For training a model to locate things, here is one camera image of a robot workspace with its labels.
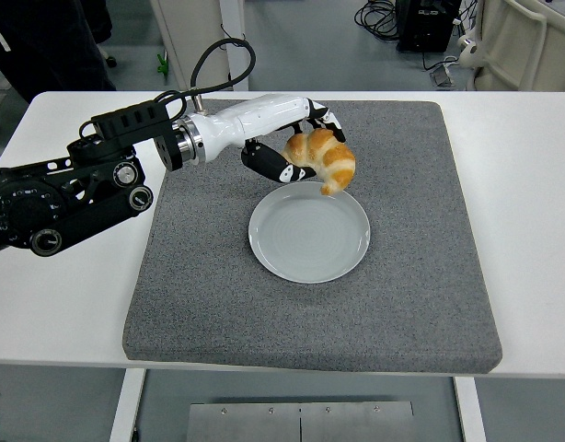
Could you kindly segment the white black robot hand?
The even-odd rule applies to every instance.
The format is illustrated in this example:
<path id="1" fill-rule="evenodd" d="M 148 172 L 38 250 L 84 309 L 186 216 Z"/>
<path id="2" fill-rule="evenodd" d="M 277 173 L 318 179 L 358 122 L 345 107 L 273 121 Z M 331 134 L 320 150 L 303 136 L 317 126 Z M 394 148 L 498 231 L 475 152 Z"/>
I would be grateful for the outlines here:
<path id="1" fill-rule="evenodd" d="M 257 138 L 287 127 L 298 131 L 303 120 L 314 126 L 321 124 L 330 129 L 338 141 L 345 140 L 340 123 L 329 108 L 308 98 L 286 94 L 250 99 L 215 115 L 197 111 L 178 120 L 175 127 L 181 130 L 179 150 L 185 161 L 210 162 L 225 148 L 238 147 L 246 167 L 270 180 L 288 183 L 313 177 L 316 172 L 287 161 Z"/>

